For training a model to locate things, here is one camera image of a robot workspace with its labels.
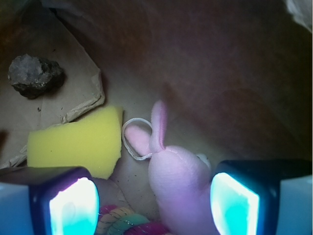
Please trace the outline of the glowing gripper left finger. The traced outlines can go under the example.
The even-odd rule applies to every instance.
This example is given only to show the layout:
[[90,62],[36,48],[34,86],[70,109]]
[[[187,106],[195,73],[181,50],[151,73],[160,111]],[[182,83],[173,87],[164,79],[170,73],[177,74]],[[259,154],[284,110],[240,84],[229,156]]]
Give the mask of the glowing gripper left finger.
[[98,190],[84,167],[0,171],[2,235],[92,235],[98,211]]

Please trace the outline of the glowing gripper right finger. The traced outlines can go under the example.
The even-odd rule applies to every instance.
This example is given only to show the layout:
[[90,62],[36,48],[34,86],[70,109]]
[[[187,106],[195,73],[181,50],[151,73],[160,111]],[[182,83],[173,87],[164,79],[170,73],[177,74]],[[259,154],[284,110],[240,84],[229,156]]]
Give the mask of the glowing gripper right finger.
[[222,235],[310,235],[313,164],[308,160],[225,160],[211,184]]

